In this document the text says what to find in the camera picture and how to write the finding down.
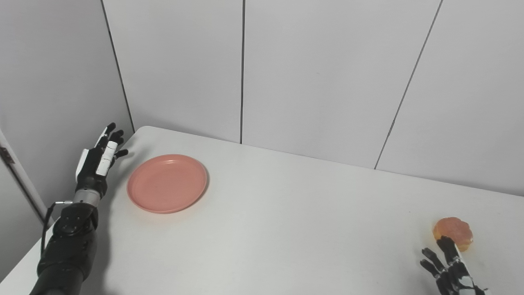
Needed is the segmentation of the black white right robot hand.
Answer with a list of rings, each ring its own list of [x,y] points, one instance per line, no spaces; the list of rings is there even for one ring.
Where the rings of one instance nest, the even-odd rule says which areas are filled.
[[[490,289],[483,289],[475,284],[460,250],[450,237],[442,236],[436,243],[444,254],[445,263],[426,247],[421,250],[425,259],[420,261],[420,265],[434,277],[441,295],[491,294]]]

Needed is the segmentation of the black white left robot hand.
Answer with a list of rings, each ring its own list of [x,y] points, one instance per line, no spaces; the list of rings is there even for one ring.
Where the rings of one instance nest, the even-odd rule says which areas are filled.
[[[78,191],[94,191],[103,198],[107,192],[107,174],[115,162],[129,154],[119,147],[124,143],[124,131],[116,130],[116,123],[107,125],[91,149],[82,151],[76,170]]]

